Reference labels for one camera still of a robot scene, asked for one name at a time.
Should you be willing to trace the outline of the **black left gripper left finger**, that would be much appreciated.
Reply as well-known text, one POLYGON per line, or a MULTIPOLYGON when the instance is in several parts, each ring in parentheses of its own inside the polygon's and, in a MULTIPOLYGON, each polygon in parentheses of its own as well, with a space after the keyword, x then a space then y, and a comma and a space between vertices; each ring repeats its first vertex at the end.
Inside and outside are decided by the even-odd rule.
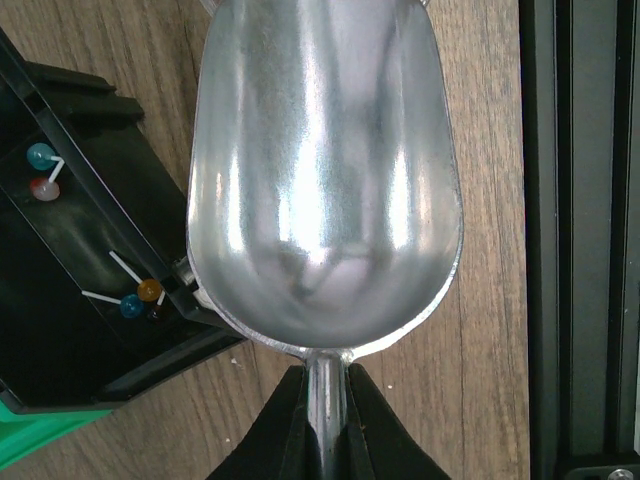
POLYGON ((304 479, 307 376, 289 368, 238 446, 211 479, 304 479))

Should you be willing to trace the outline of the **green bin with lollipops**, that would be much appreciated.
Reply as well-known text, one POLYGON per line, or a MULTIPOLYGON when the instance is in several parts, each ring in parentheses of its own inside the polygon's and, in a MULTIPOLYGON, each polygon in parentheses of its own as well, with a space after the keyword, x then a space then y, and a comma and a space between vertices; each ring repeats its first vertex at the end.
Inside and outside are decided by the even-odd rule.
POLYGON ((1 385, 1 469, 113 410, 82 392, 1 385))

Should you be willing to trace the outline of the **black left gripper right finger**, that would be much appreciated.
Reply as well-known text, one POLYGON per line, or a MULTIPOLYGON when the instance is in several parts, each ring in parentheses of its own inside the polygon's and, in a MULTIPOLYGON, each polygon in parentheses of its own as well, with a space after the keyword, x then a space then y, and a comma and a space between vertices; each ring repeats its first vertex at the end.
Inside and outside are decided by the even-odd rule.
POLYGON ((414 441, 360 364, 349 367, 351 477, 447 479, 414 441))

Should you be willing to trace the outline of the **silver metal scoop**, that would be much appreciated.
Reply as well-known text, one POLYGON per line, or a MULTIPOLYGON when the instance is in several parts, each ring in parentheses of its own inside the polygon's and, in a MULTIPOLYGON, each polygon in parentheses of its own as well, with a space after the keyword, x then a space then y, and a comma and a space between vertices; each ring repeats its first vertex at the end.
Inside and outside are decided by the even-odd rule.
POLYGON ((301 359, 317 479, 346 464, 346 370, 424 322, 463 208, 422 1, 223 1, 204 47, 187 247, 213 309, 301 359))

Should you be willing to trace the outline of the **black bin with lollipops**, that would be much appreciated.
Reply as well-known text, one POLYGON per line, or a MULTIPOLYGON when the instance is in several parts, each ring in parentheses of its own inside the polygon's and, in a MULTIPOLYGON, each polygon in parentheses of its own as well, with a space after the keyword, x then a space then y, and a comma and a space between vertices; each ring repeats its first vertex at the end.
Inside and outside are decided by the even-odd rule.
POLYGON ((1 399, 116 408, 240 342, 200 306, 186 199, 105 79, 1 41, 1 399))

